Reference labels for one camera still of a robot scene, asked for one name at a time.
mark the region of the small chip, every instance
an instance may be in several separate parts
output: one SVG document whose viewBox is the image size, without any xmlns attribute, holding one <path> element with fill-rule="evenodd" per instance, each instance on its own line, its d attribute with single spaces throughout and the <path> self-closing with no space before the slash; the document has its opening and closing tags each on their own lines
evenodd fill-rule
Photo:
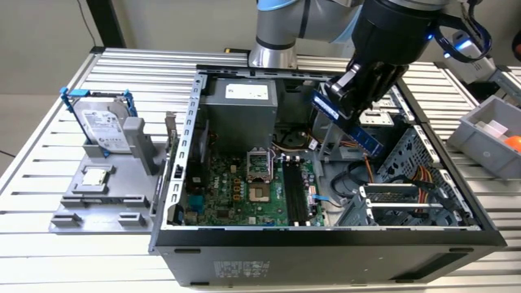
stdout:
<svg viewBox="0 0 521 293">
<path fill-rule="evenodd" d="M 217 218 L 228 218 L 229 217 L 229 211 L 224 209 L 217 210 Z"/>
<path fill-rule="evenodd" d="M 317 194 L 317 188 L 314 187 L 314 185 L 310 185 L 309 186 L 309 195 L 313 195 L 313 194 Z"/>
<path fill-rule="evenodd" d="M 269 184 L 253 183 L 248 186 L 248 198 L 250 201 L 269 202 Z"/>
<path fill-rule="evenodd" d="M 88 168 L 83 175 L 81 185 L 100 186 L 103 185 L 107 177 L 107 170 L 97 168 Z"/>
</svg>

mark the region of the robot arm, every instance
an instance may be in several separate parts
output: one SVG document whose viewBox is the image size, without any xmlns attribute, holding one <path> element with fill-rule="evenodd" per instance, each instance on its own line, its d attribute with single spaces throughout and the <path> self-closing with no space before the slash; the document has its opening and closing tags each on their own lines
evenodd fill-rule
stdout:
<svg viewBox="0 0 521 293">
<path fill-rule="evenodd" d="M 406 72 L 408 65 L 421 56 L 430 39 L 461 62 L 473 62 L 488 55 L 490 35 L 474 20 L 478 0 L 469 0 L 464 17 L 445 15 L 450 0 L 365 0 L 353 31 L 354 56 L 346 73 L 333 78 L 325 87 L 330 102 L 338 106 L 356 125 L 361 112 L 389 91 Z M 461 29 L 482 43 L 477 58 L 460 53 L 441 34 L 440 27 Z"/>
</svg>

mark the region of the metal frame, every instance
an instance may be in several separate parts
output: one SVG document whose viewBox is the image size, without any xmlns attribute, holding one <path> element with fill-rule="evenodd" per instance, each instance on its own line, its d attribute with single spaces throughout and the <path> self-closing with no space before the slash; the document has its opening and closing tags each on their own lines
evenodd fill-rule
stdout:
<svg viewBox="0 0 521 293">
<path fill-rule="evenodd" d="M 185 105 L 188 104 L 188 93 L 193 81 L 195 66 L 197 63 L 220 64 L 220 65 L 246 65 L 245 54 L 222 54 L 222 53 L 198 53 L 198 52 L 172 52 L 172 51 L 151 51 L 136 49 L 111 49 L 96 56 L 92 62 L 92 55 L 85 61 L 87 68 L 80 69 L 75 74 L 73 83 L 69 88 L 95 89 L 100 91 L 121 92 L 125 89 L 136 92 L 137 110 L 140 116 L 145 117 L 147 122 L 160 123 L 159 114 L 165 110 L 177 113 L 177 125 L 183 123 L 185 117 Z M 298 68 L 301 70 L 322 70 L 342 72 L 348 64 L 348 59 L 334 57 L 312 57 L 298 56 Z M 518 79 L 521 78 L 521 67 L 510 67 L 512 74 Z M 430 62 L 416 62 L 410 65 L 409 71 L 405 73 L 404 82 L 409 86 L 410 92 L 418 106 L 430 121 L 432 135 L 440 137 L 440 143 L 444 143 L 450 136 L 453 129 L 457 127 L 460 117 L 474 107 L 468 103 L 458 93 L 457 89 L 449 84 L 446 77 L 441 70 Z M 466 104 L 465 110 L 454 110 L 453 105 Z M 29 257 L 51 256 L 48 262 L 59 260 L 72 261 L 71 269 L 81 266 L 81 260 L 77 258 L 68 258 L 68 255 L 89 255 L 89 262 L 105 262 L 107 256 L 97 256 L 99 254 L 115 256 L 121 259 L 121 266 L 125 266 L 127 261 L 131 261 L 136 268 L 148 268 L 148 257 L 140 256 L 136 259 L 133 255 L 141 255 L 145 251 L 145 243 L 148 243 L 149 236 L 129 236 L 129 235 L 88 235 L 88 236 L 67 236 L 60 237 L 48 235 L 45 213 L 52 213 L 57 207 L 61 196 L 55 196 L 52 192 L 61 190 L 61 185 L 68 184 L 67 176 L 72 176 L 71 172 L 76 167 L 68 170 L 68 166 L 75 162 L 71 160 L 80 160 L 83 153 L 72 151 L 75 149 L 71 137 L 75 136 L 69 132 L 71 118 L 64 114 L 64 109 L 60 107 L 61 101 L 56 102 L 49 113 L 44 117 L 43 123 L 36 128 L 28 143 L 24 145 L 21 152 L 9 166 L 7 172 L 0 179 L 0 189 L 3 194 L 0 196 L 0 233 L 1 245 L 7 247 L 3 250 L 3 256 L 19 256 L 20 260 Z M 52 146 L 49 144 L 48 132 L 57 133 L 56 137 L 61 140 L 55 140 Z M 153 138 L 161 139 L 165 135 L 156 130 L 156 128 L 145 129 L 147 133 L 153 135 Z M 521 209 L 521 185 L 518 181 L 501 181 L 490 173 L 486 172 L 476 163 L 465 157 L 457 150 L 446 147 L 448 155 L 457 164 L 457 170 L 461 173 L 461 178 L 466 181 L 470 190 L 478 197 L 482 207 L 489 213 L 496 227 L 504 235 L 509 247 L 489 255 L 477 262 L 473 262 L 464 268 L 453 272 L 448 277 L 442 277 L 428 284 L 398 284 L 393 286 L 378 285 L 365 286 L 364 288 L 348 285 L 324 285 L 313 287 L 313 290 L 320 292 L 332 291 L 386 291 L 389 289 L 400 292 L 416 292 L 417 290 L 438 290 L 442 289 L 448 293 L 456 293 L 461 290 L 472 290 L 478 292 L 488 292 L 492 290 L 502 290 L 505 292 L 518 292 L 521 288 L 518 268 L 520 268 L 520 247 L 521 247 L 521 216 L 517 213 Z M 43 175 L 47 178 L 25 178 L 32 174 Z M 33 185 L 39 185 L 39 195 L 31 195 Z M 20 239 L 39 243 L 39 246 L 21 247 Z M 124 247 L 125 253 L 132 256 L 120 256 L 115 252 L 115 247 Z M 165 270 L 163 261 L 160 262 L 160 271 Z M 48 267 L 49 276 L 61 274 L 61 270 L 56 270 L 52 266 Z M 35 272 L 24 271 L 25 278 L 31 280 Z M 152 286 L 155 289 L 153 280 L 157 278 L 167 278 L 163 282 L 165 286 L 173 289 L 177 282 L 172 279 L 171 273 L 167 275 L 143 275 L 139 277 L 129 277 L 132 280 L 140 280 L 137 284 L 143 286 Z M 55 281 L 53 277 L 48 277 L 44 281 Z M 96 282 L 96 278 L 89 277 L 89 286 L 93 289 L 105 288 L 105 282 Z M 127 280 L 125 275 L 117 275 L 109 280 Z M 116 289 L 125 290 L 135 288 L 136 282 L 115 282 Z M 53 285 L 40 284 L 44 288 L 55 288 Z M 281 292 L 286 290 L 309 290 L 310 288 L 301 284 L 294 287 L 272 287 L 274 291 Z"/>
<path fill-rule="evenodd" d="M 312 71 L 292 71 L 292 70 L 270 70 L 264 68 L 240 68 L 240 67 L 218 67 L 218 66 L 197 66 L 196 81 L 193 83 L 193 90 L 191 100 L 198 99 L 202 95 L 205 83 L 209 78 L 296 78 L 296 79 L 312 79 L 322 81 L 333 73 L 328 72 L 312 72 Z M 422 110 L 409 105 L 412 113 L 424 113 Z M 193 120 L 197 112 L 189 114 L 188 120 Z M 460 189 L 466 189 L 464 192 L 465 199 L 469 201 L 474 215 L 478 218 L 478 222 L 482 224 L 482 230 L 477 231 L 470 227 L 468 231 L 460 229 L 452 230 L 445 227 L 417 226 L 412 230 L 410 227 L 397 226 L 393 229 L 386 229 L 385 226 L 361 226 L 361 227 L 316 227 L 316 226 L 288 226 L 265 228 L 257 226 L 179 226 L 176 224 L 176 215 L 183 211 L 180 202 L 184 202 L 187 195 L 183 188 L 183 178 L 185 176 L 185 158 L 188 156 L 188 150 L 191 146 L 193 122 L 185 124 L 185 130 L 183 134 L 183 140 L 187 140 L 185 148 L 177 151 L 177 158 L 180 161 L 175 162 L 175 172 L 179 171 L 179 176 L 173 176 L 173 193 L 167 195 L 167 201 L 164 206 L 164 220 L 161 222 L 160 229 L 153 229 L 153 236 L 151 241 L 151 247 L 157 250 L 164 256 L 167 264 L 171 270 L 176 274 L 176 279 L 181 285 L 195 285 L 198 281 L 210 285 L 224 284 L 273 284 L 281 282 L 281 284 L 292 284 L 292 282 L 308 282 L 308 284 L 321 284 L 325 281 L 334 281 L 336 283 L 348 282 L 340 275 L 328 272 L 329 278 L 324 273 L 317 272 L 316 278 L 312 280 L 304 280 L 300 271 L 300 267 L 294 267 L 293 263 L 298 263 L 305 267 L 309 261 L 298 261 L 302 258 L 302 253 L 308 255 L 314 252 L 316 247 L 344 247 L 342 251 L 337 251 L 334 256 L 324 256 L 325 263 L 330 263 L 332 266 L 338 266 L 338 259 L 342 256 L 349 255 L 353 251 L 358 250 L 358 247 L 365 247 L 366 254 L 372 256 L 365 257 L 365 263 L 374 266 L 376 255 L 382 255 L 386 259 L 390 255 L 401 254 L 406 251 L 408 257 L 401 260 L 392 258 L 390 261 L 382 262 L 384 266 L 402 267 L 408 273 L 400 273 L 394 276 L 385 276 L 384 274 L 374 274 L 366 277 L 368 280 L 374 281 L 376 278 L 389 278 L 386 282 L 425 282 L 430 281 L 441 275 L 446 274 L 464 264 L 470 263 L 473 260 L 484 257 L 490 251 L 504 247 L 505 241 L 500 232 L 493 227 L 489 218 L 485 216 L 485 210 L 480 205 L 476 205 L 476 198 L 472 192 L 468 190 L 466 185 L 457 185 Z M 424 143 L 424 137 L 429 140 L 436 140 L 436 137 L 430 137 L 426 133 L 422 135 L 421 143 Z M 437 153 L 445 151 L 444 147 L 437 144 L 432 144 L 432 147 Z M 442 162 L 444 165 L 449 165 L 454 168 L 450 159 Z M 248 278 L 220 278 L 218 274 L 208 270 L 201 270 L 201 267 L 214 265 L 216 261 L 232 261 L 242 260 L 248 255 L 248 259 L 272 259 L 270 255 L 277 255 L 281 250 L 280 247 L 293 248 L 294 253 L 285 252 L 285 260 L 290 264 L 292 273 L 284 274 L 284 281 L 277 280 L 277 277 L 270 274 L 269 280 L 249 281 Z M 405 247 L 429 247 L 429 253 L 424 252 L 422 255 L 417 255 L 409 251 Z M 276 272 L 289 270 L 289 266 L 282 262 L 277 263 Z M 354 266 L 345 266 L 342 269 L 352 270 Z"/>
</svg>

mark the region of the gray storage bin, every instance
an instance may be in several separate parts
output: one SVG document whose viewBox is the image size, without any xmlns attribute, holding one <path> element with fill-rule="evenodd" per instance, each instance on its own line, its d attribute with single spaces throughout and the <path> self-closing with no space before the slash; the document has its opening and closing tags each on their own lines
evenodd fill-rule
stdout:
<svg viewBox="0 0 521 293">
<path fill-rule="evenodd" d="M 506 137 L 521 136 L 521 110 L 492 96 L 461 117 L 448 143 L 502 179 L 521 178 L 521 154 L 476 124 L 494 120 L 508 128 Z"/>
</svg>

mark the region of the metal slatted table surface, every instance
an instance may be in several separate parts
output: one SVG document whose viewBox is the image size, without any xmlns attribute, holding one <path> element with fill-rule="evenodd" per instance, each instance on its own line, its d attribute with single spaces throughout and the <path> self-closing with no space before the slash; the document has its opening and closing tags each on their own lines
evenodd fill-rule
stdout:
<svg viewBox="0 0 521 293">
<path fill-rule="evenodd" d="M 167 140 L 165 111 L 177 112 L 179 127 L 196 64 L 246 65 L 245 54 L 107 49 L 91 54 L 69 88 L 104 92 L 129 89 L 145 132 Z M 344 71 L 346 59 L 300 57 L 302 70 Z M 476 101 L 453 75 L 432 63 L 414 63 L 404 80 L 442 140 Z M 394 108 L 388 97 L 382 107 Z M 47 232 L 71 177 L 84 155 L 84 141 L 60 100 L 37 126 L 0 179 L 0 287 L 11 291 L 193 292 L 179 288 L 160 256 L 148 255 L 148 235 L 67 235 Z M 497 179 L 456 150 L 452 158 L 489 211 L 509 247 L 429 284 L 213 288 L 212 291 L 521 292 L 521 181 Z"/>
</svg>

